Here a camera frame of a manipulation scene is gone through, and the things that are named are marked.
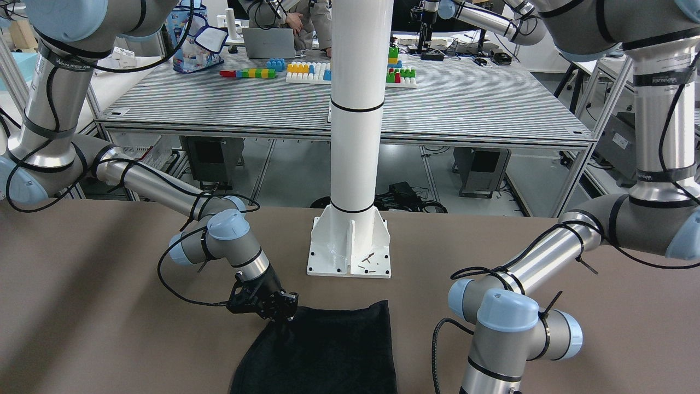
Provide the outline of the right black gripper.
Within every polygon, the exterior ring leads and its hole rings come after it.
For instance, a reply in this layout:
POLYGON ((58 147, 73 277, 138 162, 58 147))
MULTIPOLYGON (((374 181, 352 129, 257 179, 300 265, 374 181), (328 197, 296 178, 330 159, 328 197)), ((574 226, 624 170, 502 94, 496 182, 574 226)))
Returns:
POLYGON ((245 280, 240 271, 235 277, 236 282, 226 303, 228 311, 233 314, 254 312, 263 319, 275 322, 294 319, 299 295, 282 288, 273 268, 268 268, 256 279, 245 280))

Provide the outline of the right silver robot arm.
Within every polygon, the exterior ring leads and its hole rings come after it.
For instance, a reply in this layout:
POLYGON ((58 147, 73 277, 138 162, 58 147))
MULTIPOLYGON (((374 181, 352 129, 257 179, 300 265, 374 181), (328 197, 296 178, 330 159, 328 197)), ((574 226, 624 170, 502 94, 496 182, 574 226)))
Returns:
POLYGON ((85 178, 158 202, 200 226, 177 234, 167 253, 180 264, 226 260, 234 269, 233 314, 273 322, 295 316, 298 295, 282 284, 247 222, 259 209, 242 195, 217 196, 135 159, 110 137, 79 132, 81 109, 98 61, 117 37, 158 33, 175 1, 25 1, 38 37, 38 63, 20 127, 2 132, 2 195, 13 210, 34 213, 58 202, 85 178))

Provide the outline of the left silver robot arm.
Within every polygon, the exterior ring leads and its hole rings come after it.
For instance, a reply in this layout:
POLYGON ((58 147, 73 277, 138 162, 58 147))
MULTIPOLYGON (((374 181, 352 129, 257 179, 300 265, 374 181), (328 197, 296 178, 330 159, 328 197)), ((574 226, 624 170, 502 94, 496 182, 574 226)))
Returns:
POLYGON ((698 62, 697 1, 509 1, 514 20, 480 16, 469 2, 442 1, 470 24, 519 45, 547 29, 572 61, 616 47, 632 63, 637 182, 627 194, 589 200, 560 217, 517 256, 493 269, 452 275, 448 304, 475 325, 461 393, 518 393, 528 361, 575 356, 577 321, 528 297, 555 272, 601 244, 667 258, 698 258, 693 82, 698 62))

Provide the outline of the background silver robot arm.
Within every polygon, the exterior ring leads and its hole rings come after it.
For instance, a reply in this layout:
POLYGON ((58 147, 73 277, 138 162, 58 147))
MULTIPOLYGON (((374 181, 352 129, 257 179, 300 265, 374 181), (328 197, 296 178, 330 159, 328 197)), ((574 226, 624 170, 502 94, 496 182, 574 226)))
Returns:
POLYGON ((505 1, 514 18, 463 1, 422 1, 422 8, 430 16, 457 19, 479 29, 488 30, 516 45, 535 45, 545 37, 547 29, 534 6, 528 1, 505 1))

